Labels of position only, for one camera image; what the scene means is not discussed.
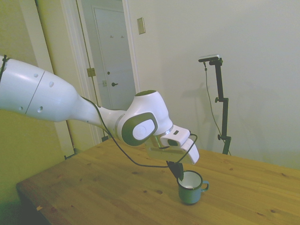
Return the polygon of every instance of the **light switch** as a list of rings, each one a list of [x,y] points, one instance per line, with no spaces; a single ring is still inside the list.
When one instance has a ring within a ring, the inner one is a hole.
[[[139,28],[139,34],[146,33],[145,23],[144,23],[144,18],[143,17],[137,19],[137,27]]]

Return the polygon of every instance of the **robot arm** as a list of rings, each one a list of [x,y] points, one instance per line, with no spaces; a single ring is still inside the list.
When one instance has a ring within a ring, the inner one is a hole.
[[[102,129],[107,127],[113,137],[131,146],[145,143],[150,157],[166,161],[178,161],[193,145],[188,138],[190,132],[173,125],[157,91],[136,94],[127,111],[108,110],[93,105],[79,96],[71,84],[38,67],[14,59],[2,67],[0,109],[42,120],[80,120]],[[193,145],[181,162],[194,164],[198,158]]]

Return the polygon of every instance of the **wooden table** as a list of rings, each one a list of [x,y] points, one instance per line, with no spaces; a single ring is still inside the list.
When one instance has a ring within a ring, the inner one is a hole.
[[[142,147],[121,146],[142,164]],[[210,188],[184,205],[169,169],[134,165],[108,140],[20,182],[21,198],[52,225],[300,225],[300,171],[200,150]]]

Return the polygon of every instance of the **mug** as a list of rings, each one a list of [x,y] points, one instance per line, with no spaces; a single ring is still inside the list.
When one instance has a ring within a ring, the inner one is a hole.
[[[179,187],[179,197],[186,204],[194,204],[199,201],[201,192],[207,191],[210,184],[203,180],[202,176],[191,170],[183,172],[183,180],[177,178]],[[207,184],[205,189],[202,189],[202,184]]]

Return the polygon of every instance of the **white door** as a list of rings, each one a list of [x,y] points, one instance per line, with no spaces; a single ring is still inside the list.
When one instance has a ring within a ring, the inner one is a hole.
[[[124,13],[99,8],[94,12],[112,109],[127,110],[135,95],[135,83]]]

